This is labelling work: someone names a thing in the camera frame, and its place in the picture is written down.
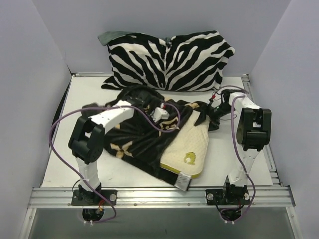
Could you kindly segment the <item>black floral pillowcase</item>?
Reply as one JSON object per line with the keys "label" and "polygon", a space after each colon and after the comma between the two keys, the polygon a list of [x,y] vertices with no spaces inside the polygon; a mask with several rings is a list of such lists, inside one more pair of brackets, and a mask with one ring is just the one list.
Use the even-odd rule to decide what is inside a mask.
{"label": "black floral pillowcase", "polygon": [[195,122],[196,126],[203,123],[204,118],[207,118],[210,127],[210,119],[207,115],[209,104],[201,101],[175,101],[164,97],[152,88],[130,86],[121,90],[117,97],[107,102],[105,106],[113,103],[126,93],[140,92],[142,90],[150,91],[155,96],[145,108],[145,112],[151,115],[156,107],[164,104],[165,110],[169,113],[169,118],[160,120],[155,123],[155,126],[151,126],[142,114],[135,113],[131,119],[115,126],[105,135],[104,149],[112,156],[174,186],[178,175],[184,173],[175,174],[161,168],[161,156],[185,125],[193,111],[200,112],[199,118]]}

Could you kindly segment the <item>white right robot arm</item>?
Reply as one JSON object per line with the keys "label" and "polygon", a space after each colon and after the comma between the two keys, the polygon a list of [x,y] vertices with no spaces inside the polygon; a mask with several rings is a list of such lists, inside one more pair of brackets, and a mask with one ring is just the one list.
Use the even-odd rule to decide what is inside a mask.
{"label": "white right robot arm", "polygon": [[251,101],[243,89],[214,92],[209,101],[210,130],[219,129],[220,119],[231,114],[232,141],[238,163],[227,176],[229,186],[221,191],[221,198],[232,204],[239,198],[237,189],[247,187],[256,157],[270,142],[272,112]]}

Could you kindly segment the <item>cream yellow-edged pillow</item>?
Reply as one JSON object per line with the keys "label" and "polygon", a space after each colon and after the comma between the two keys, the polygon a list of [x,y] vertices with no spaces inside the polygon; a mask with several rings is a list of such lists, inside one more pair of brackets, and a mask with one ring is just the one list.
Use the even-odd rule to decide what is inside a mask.
{"label": "cream yellow-edged pillow", "polygon": [[204,168],[209,137],[209,120],[195,125],[200,112],[193,111],[185,125],[172,143],[166,148],[160,159],[161,168],[172,173],[184,173],[195,179]]}

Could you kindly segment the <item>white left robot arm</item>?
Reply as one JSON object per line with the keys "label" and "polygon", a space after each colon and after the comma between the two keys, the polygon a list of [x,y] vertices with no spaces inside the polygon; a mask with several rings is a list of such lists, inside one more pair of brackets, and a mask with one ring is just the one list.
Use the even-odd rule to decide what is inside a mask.
{"label": "white left robot arm", "polygon": [[120,96],[105,107],[90,106],[83,111],[97,111],[91,116],[80,116],[71,133],[68,147],[76,158],[80,185],[79,192],[90,205],[101,199],[101,182],[98,177],[97,160],[104,150],[105,135],[120,123],[131,119],[135,113],[142,113],[152,125],[159,117],[152,119],[145,108],[155,98],[150,91],[130,92]]}

